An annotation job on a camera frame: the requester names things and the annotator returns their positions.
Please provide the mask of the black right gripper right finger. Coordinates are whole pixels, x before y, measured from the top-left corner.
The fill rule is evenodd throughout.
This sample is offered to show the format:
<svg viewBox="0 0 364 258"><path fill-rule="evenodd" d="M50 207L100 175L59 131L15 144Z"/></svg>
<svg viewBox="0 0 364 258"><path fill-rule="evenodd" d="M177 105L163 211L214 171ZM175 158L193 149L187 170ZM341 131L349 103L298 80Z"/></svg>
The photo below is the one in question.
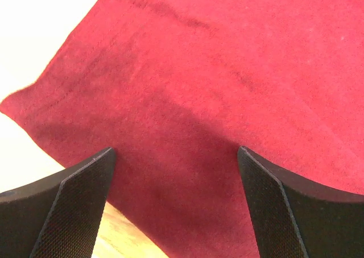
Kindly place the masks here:
<svg viewBox="0 0 364 258"><path fill-rule="evenodd" d="M284 169L247 147L239 171L260 257L363 257L363 196Z"/></svg>

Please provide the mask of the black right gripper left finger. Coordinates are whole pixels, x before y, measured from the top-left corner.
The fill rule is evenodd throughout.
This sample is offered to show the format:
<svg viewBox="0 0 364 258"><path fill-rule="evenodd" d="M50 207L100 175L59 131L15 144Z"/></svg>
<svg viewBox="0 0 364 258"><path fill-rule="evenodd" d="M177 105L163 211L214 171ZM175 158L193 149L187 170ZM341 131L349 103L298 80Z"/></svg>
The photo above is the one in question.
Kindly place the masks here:
<svg viewBox="0 0 364 258"><path fill-rule="evenodd" d="M115 158L106 148L1 193L1 257L91 257Z"/></svg>

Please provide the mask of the maroon t shirt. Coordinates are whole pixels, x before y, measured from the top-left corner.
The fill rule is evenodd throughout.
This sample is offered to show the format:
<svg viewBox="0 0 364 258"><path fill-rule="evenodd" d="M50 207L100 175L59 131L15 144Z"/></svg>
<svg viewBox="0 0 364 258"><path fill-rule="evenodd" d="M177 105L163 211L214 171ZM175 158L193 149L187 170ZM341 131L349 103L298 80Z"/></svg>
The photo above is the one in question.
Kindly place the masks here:
<svg viewBox="0 0 364 258"><path fill-rule="evenodd" d="M98 0L1 112L66 167L113 147L168 256L258 257L239 146L363 193L363 0Z"/></svg>

